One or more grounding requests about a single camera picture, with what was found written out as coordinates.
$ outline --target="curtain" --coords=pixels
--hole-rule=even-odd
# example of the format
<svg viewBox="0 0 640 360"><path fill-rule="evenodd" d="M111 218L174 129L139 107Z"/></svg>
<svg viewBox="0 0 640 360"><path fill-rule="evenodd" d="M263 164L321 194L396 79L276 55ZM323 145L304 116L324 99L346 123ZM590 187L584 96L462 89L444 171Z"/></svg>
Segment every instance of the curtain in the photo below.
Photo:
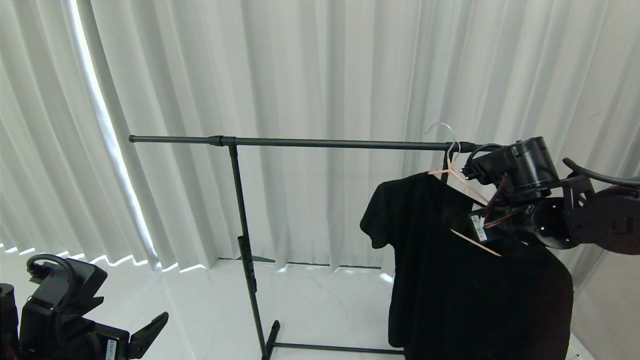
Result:
<svg viewBox="0 0 640 360"><path fill-rule="evenodd" d="M63 2L0 2L0 146L6 250L153 259Z"/></svg>
<svg viewBox="0 0 640 360"><path fill-rule="evenodd" d="M614 176L640 172L636 1L79 6L162 264L239 256L228 152L133 145L130 133L449 141L444 128L426 133L445 122L460 141L544 136L561 176L565 156ZM254 255L390 274L390 249L371 249L360 217L380 182L442 161L353 149L240 147L239 156ZM557 253L579 286L602 250Z"/></svg>

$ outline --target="white label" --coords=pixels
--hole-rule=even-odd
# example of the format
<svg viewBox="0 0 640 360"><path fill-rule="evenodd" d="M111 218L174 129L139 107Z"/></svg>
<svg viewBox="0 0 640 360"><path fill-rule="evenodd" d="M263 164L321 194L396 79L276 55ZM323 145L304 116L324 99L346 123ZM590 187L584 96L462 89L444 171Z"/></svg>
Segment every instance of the white label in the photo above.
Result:
<svg viewBox="0 0 640 360"><path fill-rule="evenodd" d="M474 227L476 229L476 234L478 235L478 239L480 239L480 242L486 241L486 234L484 233L484 218L480 218L477 215L472 215L471 216L471 221L473 221L474 223Z"/></svg>
<svg viewBox="0 0 640 360"><path fill-rule="evenodd" d="M107 354L104 356L104 360L116 360L116 349L118 348L118 342L115 340L107 340Z"/></svg>

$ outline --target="marble floor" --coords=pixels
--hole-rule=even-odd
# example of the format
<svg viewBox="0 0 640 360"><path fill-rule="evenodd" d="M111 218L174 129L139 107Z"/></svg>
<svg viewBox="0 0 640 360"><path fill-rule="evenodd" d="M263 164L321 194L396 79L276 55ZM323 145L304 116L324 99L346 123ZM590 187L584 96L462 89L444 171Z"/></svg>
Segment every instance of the marble floor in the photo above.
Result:
<svg viewBox="0 0 640 360"><path fill-rule="evenodd" d="M33 293L24 262L32 254L0 254L0 281L16 287L19 306ZM126 261L109 266L97 296L103 305L87 318L135 332L163 311L167 326L144 359L260 359L260 350L239 261L220 260L212 270L150 272ZM379 270L256 263L258 301L265 337L282 324L278 340L289 343L390 348L387 311L390 278ZM371 359L402 356L276 348L273 360Z"/></svg>

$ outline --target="curtain fold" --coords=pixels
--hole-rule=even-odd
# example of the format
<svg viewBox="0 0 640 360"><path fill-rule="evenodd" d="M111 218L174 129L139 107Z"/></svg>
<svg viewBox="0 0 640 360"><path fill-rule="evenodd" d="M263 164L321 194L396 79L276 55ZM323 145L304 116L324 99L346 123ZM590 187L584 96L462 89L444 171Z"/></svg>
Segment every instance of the curtain fold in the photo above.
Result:
<svg viewBox="0 0 640 360"><path fill-rule="evenodd" d="M89 43L107 65L97 72L113 82L122 110L112 121L137 135L448 141L443 129L426 134L445 122L457 140L477 143L544 136L563 176L564 156L612 175L639 171L633 1L95 1L89 8ZM166 234L154 245L181 268L238 257L227 152L133 147L120 135L157 212L145 218L161 219L150 232ZM389 250L372 250L358 228L368 200L380 182L439 167L442 158L239 153L254 255L387 272ZM557 253L580 284L601 250Z"/></svg>
<svg viewBox="0 0 640 360"><path fill-rule="evenodd" d="M0 3L5 249L149 258L114 171L63 2Z"/></svg>

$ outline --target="black t-shirt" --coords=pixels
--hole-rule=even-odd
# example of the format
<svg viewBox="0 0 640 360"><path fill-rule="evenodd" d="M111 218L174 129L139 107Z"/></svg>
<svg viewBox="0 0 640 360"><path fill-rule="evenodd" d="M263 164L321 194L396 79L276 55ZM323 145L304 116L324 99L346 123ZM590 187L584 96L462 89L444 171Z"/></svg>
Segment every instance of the black t-shirt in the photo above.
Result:
<svg viewBox="0 0 640 360"><path fill-rule="evenodd" d="M426 173L380 184L360 222L375 249L391 244L396 277L389 343L407 359L564 360L571 274L545 247L470 234L474 200Z"/></svg>

